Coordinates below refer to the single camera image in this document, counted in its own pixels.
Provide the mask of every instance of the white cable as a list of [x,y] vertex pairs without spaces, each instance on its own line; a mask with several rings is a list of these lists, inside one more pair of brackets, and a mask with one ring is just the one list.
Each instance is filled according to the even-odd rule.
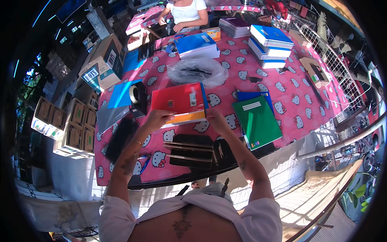
[[370,81],[370,87],[369,87],[366,91],[364,91],[362,94],[360,94],[357,98],[355,98],[352,102],[349,102],[349,103],[340,103],[340,102],[338,102],[338,101],[332,101],[332,100],[330,100],[328,97],[327,97],[327,99],[328,99],[329,101],[331,101],[331,102],[336,102],[336,103],[341,104],[341,105],[347,105],[347,104],[351,104],[351,103],[355,102],[356,99],[358,99],[359,97],[361,97],[362,95],[364,95],[366,92],[368,92],[368,91],[371,89],[371,84],[372,84],[371,73],[372,73],[372,70],[369,70],[369,71],[367,72],[367,74],[368,74],[368,79],[369,79],[369,81]]

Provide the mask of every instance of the purple notebook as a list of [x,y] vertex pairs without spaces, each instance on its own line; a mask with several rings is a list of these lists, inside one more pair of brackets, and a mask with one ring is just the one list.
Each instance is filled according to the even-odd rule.
[[235,27],[249,27],[250,26],[250,24],[248,24],[246,21],[243,21],[242,19],[235,18],[235,17],[221,18],[221,20],[224,20]]

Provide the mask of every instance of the bracelet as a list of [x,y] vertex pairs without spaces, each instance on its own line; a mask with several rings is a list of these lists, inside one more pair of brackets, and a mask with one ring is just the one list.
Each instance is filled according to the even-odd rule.
[[137,141],[142,146],[142,143],[140,141],[136,140],[135,138],[133,138],[132,140]]

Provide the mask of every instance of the blue light strip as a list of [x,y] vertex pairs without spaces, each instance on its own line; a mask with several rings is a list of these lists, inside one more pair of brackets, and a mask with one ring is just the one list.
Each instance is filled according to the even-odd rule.
[[38,15],[38,17],[36,18],[36,20],[35,20],[34,24],[32,25],[32,27],[35,26],[36,21],[38,20],[38,18],[40,17],[40,15],[42,14],[42,12],[44,11],[44,9],[47,7],[47,5],[48,5],[50,2],[51,2],[51,0],[48,0],[48,3],[47,3],[46,6],[42,9],[42,11],[40,12],[40,14]]
[[17,66],[18,65],[19,65],[19,60],[17,60],[17,63],[16,63],[15,72],[14,72],[14,78],[15,78],[15,75],[16,75],[16,70],[17,70]]
[[48,21],[50,21],[53,17],[55,17],[56,16],[56,14],[54,15],[54,16],[52,16]]
[[57,33],[57,36],[55,37],[55,40],[58,38],[58,35],[59,35],[59,32],[60,32],[61,29],[59,29],[58,33]]

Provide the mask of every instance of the window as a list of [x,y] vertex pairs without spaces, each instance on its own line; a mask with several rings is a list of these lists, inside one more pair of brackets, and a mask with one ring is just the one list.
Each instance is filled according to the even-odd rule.
[[60,40],[60,43],[63,44],[66,40],[67,40],[67,38],[66,38],[66,37],[63,37],[63,38]]

